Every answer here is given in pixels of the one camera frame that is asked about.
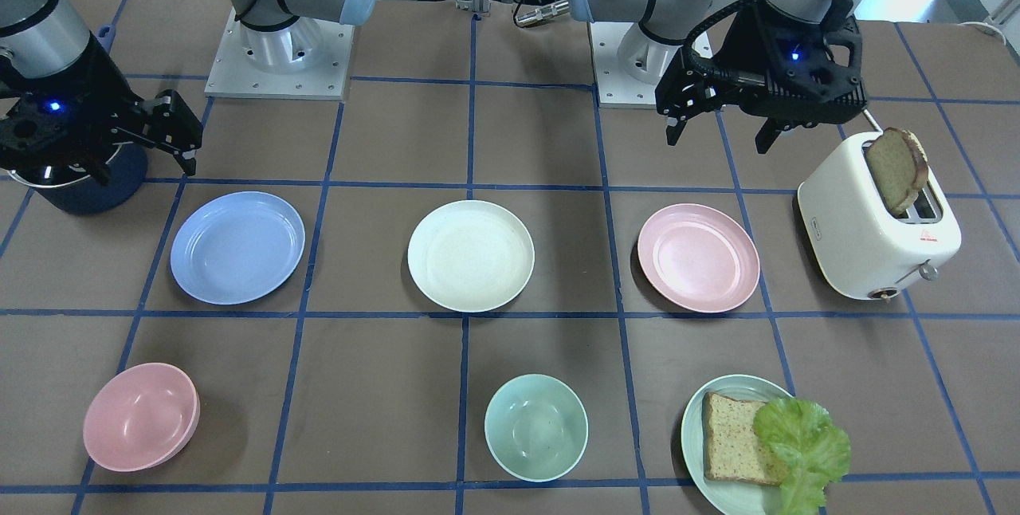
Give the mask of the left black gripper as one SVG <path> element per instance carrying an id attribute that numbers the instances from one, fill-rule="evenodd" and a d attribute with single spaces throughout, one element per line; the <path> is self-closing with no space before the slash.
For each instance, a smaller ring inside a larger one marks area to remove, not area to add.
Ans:
<path id="1" fill-rule="evenodd" d="M 694 116 L 724 105 L 766 118 L 755 134 L 765 155 L 794 126 L 844 124 L 867 107 L 862 35 L 852 2 L 830 2 L 820 22 L 795 20 L 769 2 L 736 11 L 711 57 L 691 46 L 674 55 L 655 90 L 675 147 Z"/>

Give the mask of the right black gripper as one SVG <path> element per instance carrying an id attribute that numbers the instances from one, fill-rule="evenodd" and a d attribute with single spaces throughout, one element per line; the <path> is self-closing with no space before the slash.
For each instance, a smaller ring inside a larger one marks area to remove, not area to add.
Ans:
<path id="1" fill-rule="evenodd" d="M 4 170 L 76 167 L 105 185 L 107 160 L 134 143 L 174 156 L 186 177 L 196 174 L 203 126 L 193 109 L 171 88 L 150 100 L 135 94 L 95 37 L 69 67 L 47 78 L 23 78 L 12 54 L 2 55 L 2 97 L 16 100 L 2 119 Z"/>

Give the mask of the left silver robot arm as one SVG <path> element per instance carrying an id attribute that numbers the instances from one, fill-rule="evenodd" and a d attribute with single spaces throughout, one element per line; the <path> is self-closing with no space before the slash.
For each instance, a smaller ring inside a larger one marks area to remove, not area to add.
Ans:
<path id="1" fill-rule="evenodd" d="M 652 78 L 655 105 L 675 144 L 700 114 L 735 105 L 760 116 L 755 148 L 780 134 L 842 125 L 869 104 L 862 76 L 859 0 L 569 0 L 581 22 L 633 22 L 674 54 Z"/>

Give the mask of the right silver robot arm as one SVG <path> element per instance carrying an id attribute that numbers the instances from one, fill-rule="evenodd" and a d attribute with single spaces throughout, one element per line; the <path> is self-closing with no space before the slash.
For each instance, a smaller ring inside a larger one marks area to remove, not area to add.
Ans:
<path id="1" fill-rule="evenodd" d="M 255 37 L 290 38 L 316 20 L 362 25 L 376 0 L 232 0 L 234 20 Z M 69 0 L 2 0 L 2 169 L 51 186 L 112 181 L 125 144 L 171 155 L 196 171 L 203 127 L 175 90 L 153 100 L 132 91 L 108 50 Z"/>

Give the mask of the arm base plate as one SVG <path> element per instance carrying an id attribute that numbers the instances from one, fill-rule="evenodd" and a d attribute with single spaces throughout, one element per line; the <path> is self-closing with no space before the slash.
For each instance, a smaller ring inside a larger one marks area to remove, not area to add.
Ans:
<path id="1" fill-rule="evenodd" d="M 335 100 L 347 90 L 354 25 L 299 18 L 260 32 L 227 14 L 205 93 L 250 100 Z"/>
<path id="2" fill-rule="evenodd" d="M 600 105 L 654 109 L 655 90 L 679 47 L 649 38 L 638 22 L 590 22 Z"/>

